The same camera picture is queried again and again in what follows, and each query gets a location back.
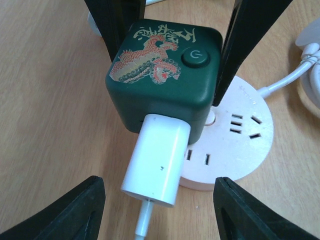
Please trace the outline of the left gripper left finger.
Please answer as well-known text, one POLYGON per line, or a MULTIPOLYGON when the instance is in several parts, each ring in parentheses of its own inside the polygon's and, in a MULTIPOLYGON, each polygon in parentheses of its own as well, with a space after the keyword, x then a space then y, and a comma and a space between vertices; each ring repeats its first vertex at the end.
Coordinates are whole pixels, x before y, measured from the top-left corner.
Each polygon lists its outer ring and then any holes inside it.
POLYGON ((96 240, 106 192, 101 177, 90 176, 55 202, 0 234, 2 240, 96 240))

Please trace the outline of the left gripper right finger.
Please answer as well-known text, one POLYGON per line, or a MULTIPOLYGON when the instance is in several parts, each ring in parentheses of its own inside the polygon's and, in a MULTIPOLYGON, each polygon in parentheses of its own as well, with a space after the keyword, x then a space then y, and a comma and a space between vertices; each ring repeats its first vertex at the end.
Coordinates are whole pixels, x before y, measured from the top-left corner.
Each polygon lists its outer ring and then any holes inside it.
POLYGON ((218 177, 213 205, 221 240, 316 240, 228 177, 218 177))

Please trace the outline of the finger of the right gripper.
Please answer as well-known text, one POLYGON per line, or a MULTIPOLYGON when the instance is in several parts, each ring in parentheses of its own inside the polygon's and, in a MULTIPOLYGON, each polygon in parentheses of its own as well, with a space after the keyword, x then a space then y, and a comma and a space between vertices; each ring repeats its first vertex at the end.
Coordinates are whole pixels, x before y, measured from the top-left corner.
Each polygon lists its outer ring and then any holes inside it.
POLYGON ((224 39, 212 105, 222 101, 234 76, 254 47, 292 0, 236 0, 224 39))
POLYGON ((113 61, 131 25, 144 18, 145 0, 85 0, 113 61))

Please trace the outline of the green cube socket adapter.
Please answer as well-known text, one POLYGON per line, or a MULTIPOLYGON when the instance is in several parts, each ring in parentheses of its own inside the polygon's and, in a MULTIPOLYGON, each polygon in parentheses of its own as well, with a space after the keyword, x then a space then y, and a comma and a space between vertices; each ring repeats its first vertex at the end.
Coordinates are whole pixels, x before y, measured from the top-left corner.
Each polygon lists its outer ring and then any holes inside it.
POLYGON ((223 38, 211 27, 154 19, 133 23, 105 78, 124 126, 138 133, 148 114, 177 118, 202 134, 213 103, 223 38))

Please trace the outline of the round pink power strip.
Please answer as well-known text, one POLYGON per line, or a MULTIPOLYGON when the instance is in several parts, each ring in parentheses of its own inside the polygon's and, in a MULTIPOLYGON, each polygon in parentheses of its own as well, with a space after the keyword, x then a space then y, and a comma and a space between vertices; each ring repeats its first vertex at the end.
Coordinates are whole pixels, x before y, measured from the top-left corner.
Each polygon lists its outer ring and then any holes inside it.
POLYGON ((180 185, 212 191, 218 177, 235 181, 253 172, 272 147, 274 124, 260 93, 235 76, 210 109, 199 140, 187 147, 180 185))

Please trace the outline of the white usb charger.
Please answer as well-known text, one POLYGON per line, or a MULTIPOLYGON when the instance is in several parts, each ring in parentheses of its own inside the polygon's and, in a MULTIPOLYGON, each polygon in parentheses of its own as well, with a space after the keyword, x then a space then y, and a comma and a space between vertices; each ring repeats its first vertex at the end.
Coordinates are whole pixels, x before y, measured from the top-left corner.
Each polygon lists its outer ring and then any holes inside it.
POLYGON ((176 203, 190 125, 180 119, 145 116, 121 190, 139 200, 172 208, 176 203))

